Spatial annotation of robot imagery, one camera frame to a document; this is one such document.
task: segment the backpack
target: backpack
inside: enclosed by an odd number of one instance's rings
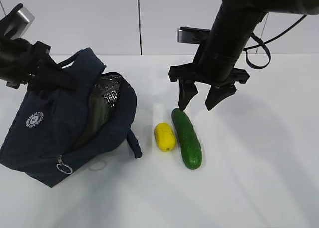
[[[75,91],[27,91],[8,132],[0,163],[53,187],[95,156],[116,149],[125,139],[135,158],[142,156],[131,131],[137,98],[118,73],[102,74],[105,65],[89,48],[59,64],[76,78]],[[116,103],[108,121],[84,142],[79,142],[90,122],[90,95],[101,78],[119,79]]]

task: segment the white wall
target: white wall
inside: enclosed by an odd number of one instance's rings
[[[36,21],[24,38],[51,45],[53,55],[73,54],[85,47],[103,55],[140,54],[138,0],[1,1],[7,13],[21,2],[35,15]],[[177,28],[211,28],[220,5],[221,0],[140,0],[143,54],[195,54],[197,45],[177,43]],[[264,20],[255,33],[268,40],[299,17],[272,13],[266,25]],[[319,16],[307,17],[270,44],[271,53],[318,53],[318,26]]]
[[[301,15],[270,13],[262,39],[269,40],[294,24]],[[308,16],[280,39],[270,43],[271,53],[319,53],[319,16]]]
[[[181,26],[211,29],[221,0],[140,0],[143,54],[194,54],[198,45],[176,42]],[[264,23],[256,28],[260,36]]]
[[[36,18],[25,35],[51,54],[91,47],[96,54],[140,54],[137,0],[1,0],[7,13],[22,3]]]

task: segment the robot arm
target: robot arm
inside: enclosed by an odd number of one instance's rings
[[[50,46],[21,39],[33,21],[34,16],[22,4],[0,21],[0,79],[15,89],[28,83],[28,90],[36,92],[74,90],[76,80],[52,60]]]
[[[193,63],[172,66],[169,72],[171,81],[179,80],[178,104],[181,110],[198,93],[195,82],[211,85],[206,100],[208,110],[235,94],[235,82],[247,82],[247,72],[234,66],[255,27],[267,13],[319,14],[319,0],[222,1],[211,31],[192,28],[179,30],[179,42],[200,43]]]

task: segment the white table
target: white table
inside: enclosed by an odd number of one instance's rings
[[[132,129],[143,157],[135,160],[124,143],[52,189],[0,166],[1,228],[319,227],[318,54],[273,55],[266,69],[247,69],[248,83],[211,112],[209,87],[197,85],[186,110],[204,152],[196,171],[185,167],[179,148],[163,153],[154,140],[155,125],[171,123],[177,106],[168,69],[193,56],[100,58],[137,93]],[[237,67],[247,68],[243,57]],[[25,92],[4,85],[1,143]]]

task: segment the zipper pull ring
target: zipper pull ring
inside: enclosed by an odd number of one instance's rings
[[[69,175],[73,173],[72,167],[63,163],[62,155],[59,155],[57,157],[57,159],[58,159],[58,164],[56,164],[56,167],[60,172],[65,173],[65,174],[69,174]]]

